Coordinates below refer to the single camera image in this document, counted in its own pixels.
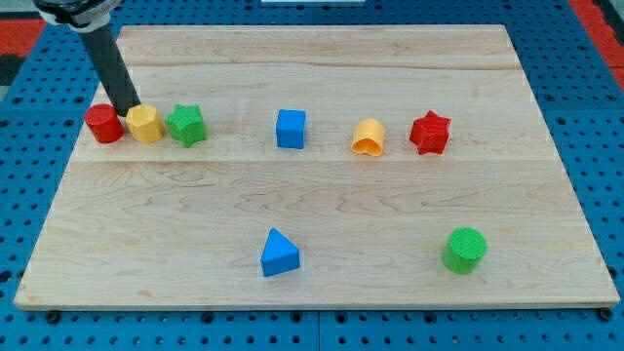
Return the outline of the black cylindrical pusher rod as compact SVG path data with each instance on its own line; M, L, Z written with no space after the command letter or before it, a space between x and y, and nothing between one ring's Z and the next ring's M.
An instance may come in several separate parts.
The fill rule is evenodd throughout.
M140 99L110 26L105 24L79 36L117 115L126 117Z

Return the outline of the white black robot wrist flange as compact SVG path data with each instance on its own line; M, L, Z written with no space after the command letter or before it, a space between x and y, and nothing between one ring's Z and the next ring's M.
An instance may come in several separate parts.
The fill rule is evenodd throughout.
M121 0L33 0L33 4L46 23L89 33L109 24L110 13Z

